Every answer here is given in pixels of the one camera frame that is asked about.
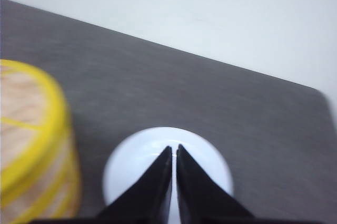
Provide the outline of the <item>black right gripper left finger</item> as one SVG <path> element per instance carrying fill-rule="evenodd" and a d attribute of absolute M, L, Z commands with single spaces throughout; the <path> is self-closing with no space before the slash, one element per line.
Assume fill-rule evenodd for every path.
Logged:
<path fill-rule="evenodd" d="M 172 148 L 167 146 L 143 175 L 98 215 L 103 223 L 168 223 Z"/>

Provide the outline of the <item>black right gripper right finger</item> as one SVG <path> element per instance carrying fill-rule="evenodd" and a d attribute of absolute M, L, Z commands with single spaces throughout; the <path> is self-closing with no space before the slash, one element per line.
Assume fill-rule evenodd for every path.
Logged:
<path fill-rule="evenodd" d="M 221 189 L 181 144 L 176 180 L 181 223 L 254 222 L 254 215 Z"/>

